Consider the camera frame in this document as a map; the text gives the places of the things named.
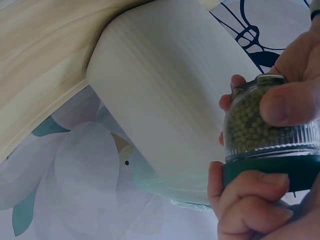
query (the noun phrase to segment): wood grain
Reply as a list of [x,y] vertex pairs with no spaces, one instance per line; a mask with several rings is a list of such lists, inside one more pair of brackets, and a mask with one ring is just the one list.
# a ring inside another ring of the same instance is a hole
[[0,162],[88,85],[86,67],[106,25],[150,1],[0,1]]

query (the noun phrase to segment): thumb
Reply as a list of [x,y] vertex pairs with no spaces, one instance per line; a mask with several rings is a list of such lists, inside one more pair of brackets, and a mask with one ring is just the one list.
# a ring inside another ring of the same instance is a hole
[[271,126],[296,126],[320,118],[320,79],[291,82],[268,91],[260,103]]

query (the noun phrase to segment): hand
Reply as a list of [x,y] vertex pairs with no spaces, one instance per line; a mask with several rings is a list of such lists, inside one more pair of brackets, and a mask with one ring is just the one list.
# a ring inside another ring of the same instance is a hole
[[[263,120],[271,126],[296,126],[320,119],[320,15],[310,30],[300,35],[280,55],[270,73],[282,74],[288,84],[268,91],[260,103]],[[240,75],[231,79],[231,88],[245,83]],[[222,96],[220,107],[228,111],[231,95]]]
[[289,187],[285,174],[245,171],[225,189],[221,162],[209,169],[208,197],[218,217],[219,240],[318,240],[320,235],[320,177],[302,201],[298,220],[278,205]]
[[[273,88],[263,97],[260,113],[268,124],[276,127],[295,126],[320,119],[319,66],[320,15],[314,18],[308,32],[286,48],[270,71],[284,75],[290,83]],[[243,83],[245,79],[235,75],[231,79],[231,88]],[[231,96],[224,95],[219,104],[228,111]],[[268,178],[277,183],[266,181]],[[291,223],[292,212],[276,204],[288,186],[289,180],[285,175],[247,171],[223,190],[222,164],[212,163],[208,197],[219,219],[219,239],[319,239],[320,176],[308,198],[300,205],[299,219]]]

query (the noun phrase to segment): green plastic lid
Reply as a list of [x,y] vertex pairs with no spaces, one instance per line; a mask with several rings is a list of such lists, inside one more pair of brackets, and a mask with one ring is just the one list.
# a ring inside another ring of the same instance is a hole
[[223,186],[226,187],[240,173],[248,170],[288,174],[289,192],[309,190],[320,172],[320,155],[238,159],[223,166]]

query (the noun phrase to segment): green balls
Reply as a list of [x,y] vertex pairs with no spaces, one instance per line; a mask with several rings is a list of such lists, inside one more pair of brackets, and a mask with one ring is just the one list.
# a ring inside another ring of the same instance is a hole
[[270,81],[261,81],[246,91],[238,89],[236,94],[232,93],[233,104],[224,129],[229,150],[237,154],[251,153],[288,142],[294,134],[294,127],[272,127],[260,115],[260,101],[271,87]]

